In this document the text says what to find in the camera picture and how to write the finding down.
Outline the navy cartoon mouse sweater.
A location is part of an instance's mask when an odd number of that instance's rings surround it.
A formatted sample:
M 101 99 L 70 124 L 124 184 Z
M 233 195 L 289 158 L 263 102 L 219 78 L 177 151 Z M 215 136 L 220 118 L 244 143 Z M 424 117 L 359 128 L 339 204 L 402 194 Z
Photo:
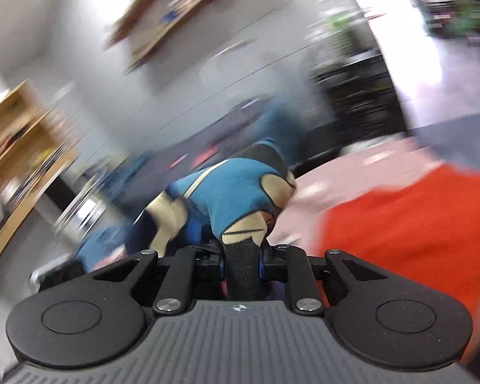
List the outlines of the navy cartoon mouse sweater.
M 216 241 L 225 259 L 225 295 L 264 299 L 269 285 L 259 274 L 260 248 L 295 192 L 295 177 L 274 140 L 260 140 L 170 183 L 139 213 L 124 251 L 164 257 Z

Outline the pink polka dot bedspread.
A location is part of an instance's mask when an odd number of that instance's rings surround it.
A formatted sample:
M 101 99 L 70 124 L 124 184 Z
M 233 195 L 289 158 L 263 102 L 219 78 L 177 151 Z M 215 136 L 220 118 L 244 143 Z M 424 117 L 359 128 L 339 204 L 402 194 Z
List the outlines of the pink polka dot bedspread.
M 405 140 L 384 142 L 378 147 L 331 160 L 295 178 L 296 192 L 269 235 L 301 233 L 311 226 L 305 218 L 321 207 L 341 204 L 377 186 L 408 186 L 432 171 L 436 163 L 426 149 L 413 149 Z M 124 251 L 124 240 L 133 222 L 121 228 L 107 228 L 82 243 L 76 257 L 85 271 L 90 272 L 129 256 Z M 216 241 L 198 246 L 211 247 L 223 253 Z

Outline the white monitor machine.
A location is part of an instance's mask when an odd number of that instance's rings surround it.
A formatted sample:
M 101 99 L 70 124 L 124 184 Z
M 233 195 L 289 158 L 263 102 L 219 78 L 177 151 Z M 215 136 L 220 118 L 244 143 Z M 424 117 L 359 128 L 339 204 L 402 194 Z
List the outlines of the white monitor machine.
M 121 212 L 101 192 L 106 172 L 93 175 L 54 222 L 55 233 L 79 244 L 98 228 L 118 225 Z

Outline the orange knit garment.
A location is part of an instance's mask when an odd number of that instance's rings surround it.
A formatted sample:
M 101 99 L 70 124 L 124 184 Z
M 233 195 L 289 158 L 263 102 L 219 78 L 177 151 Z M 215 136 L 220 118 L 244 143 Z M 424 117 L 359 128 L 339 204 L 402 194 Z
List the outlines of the orange knit garment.
M 377 188 L 323 213 L 313 250 L 340 249 L 453 296 L 480 347 L 480 172 L 440 165 L 413 184 Z

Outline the black metal shelf rack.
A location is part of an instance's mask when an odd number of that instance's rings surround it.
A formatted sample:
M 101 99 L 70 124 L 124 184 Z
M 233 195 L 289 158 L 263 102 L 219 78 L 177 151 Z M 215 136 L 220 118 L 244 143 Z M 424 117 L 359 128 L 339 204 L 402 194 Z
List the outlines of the black metal shelf rack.
M 341 5 L 310 26 L 309 79 L 325 100 L 340 148 L 409 136 L 386 61 L 362 12 Z

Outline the wooden wall shelf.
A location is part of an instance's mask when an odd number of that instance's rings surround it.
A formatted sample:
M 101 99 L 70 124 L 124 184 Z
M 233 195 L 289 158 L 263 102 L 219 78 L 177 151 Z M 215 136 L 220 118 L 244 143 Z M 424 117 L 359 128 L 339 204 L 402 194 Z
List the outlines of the wooden wall shelf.
M 191 108 L 209 96 L 182 73 L 229 36 L 232 0 L 208 0 L 157 57 L 130 72 L 126 44 L 106 49 L 103 21 L 117 0 L 0 0 L 0 188 L 33 181 L 0 230 L 0 256 L 47 182 L 43 160 L 89 161 L 184 140 L 218 118 Z

